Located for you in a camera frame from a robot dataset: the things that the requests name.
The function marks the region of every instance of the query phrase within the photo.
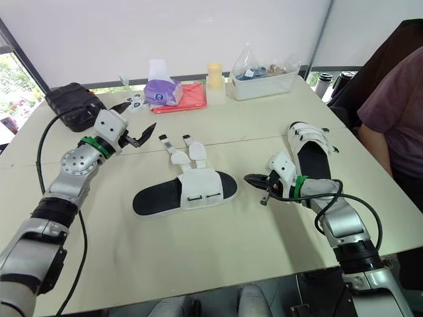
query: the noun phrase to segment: person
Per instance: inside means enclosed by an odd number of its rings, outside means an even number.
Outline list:
[[[385,76],[358,116],[364,147],[423,213],[423,46]],[[423,248],[398,260],[403,287],[422,290]]]

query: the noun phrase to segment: black bag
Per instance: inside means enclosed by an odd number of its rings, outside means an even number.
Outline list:
[[[46,95],[46,101],[56,114],[80,107],[94,105],[98,109],[106,109],[98,97],[78,83],[70,83],[57,88]],[[81,132],[94,125],[96,116],[85,109],[65,114],[61,120],[73,132]]]

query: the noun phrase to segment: white slipper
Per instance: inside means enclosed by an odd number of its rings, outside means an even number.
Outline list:
[[[294,122],[290,125],[288,143],[298,174],[330,179],[327,157],[332,152],[338,152],[338,149],[325,137],[324,133],[328,131],[304,122]]]
[[[231,201],[237,195],[237,183],[228,174],[206,168],[206,148],[184,135],[190,157],[172,145],[166,135],[159,137],[171,156],[171,162],[181,167],[183,174],[169,182],[141,190],[132,206],[142,218],[169,215],[177,211],[212,207]],[[191,167],[194,160],[197,168]]]

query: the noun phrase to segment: green band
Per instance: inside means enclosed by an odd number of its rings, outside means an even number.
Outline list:
[[[295,190],[293,191],[293,197],[298,198],[299,197],[299,191],[301,190],[302,185],[304,184],[304,181],[308,179],[308,176],[297,176],[297,181],[295,182]]]
[[[96,139],[94,139],[93,137],[83,137],[81,139],[82,142],[88,143],[89,145],[95,147],[97,150],[100,151],[100,153],[102,153],[104,155],[105,159],[108,159],[109,157],[111,157],[112,155],[100,144],[97,142]]]

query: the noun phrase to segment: white storage box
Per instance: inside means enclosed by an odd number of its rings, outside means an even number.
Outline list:
[[[287,74],[239,81],[231,73],[227,83],[227,90],[237,100],[258,98],[270,94],[281,94],[289,92],[292,89],[292,84],[297,74],[298,69]]]

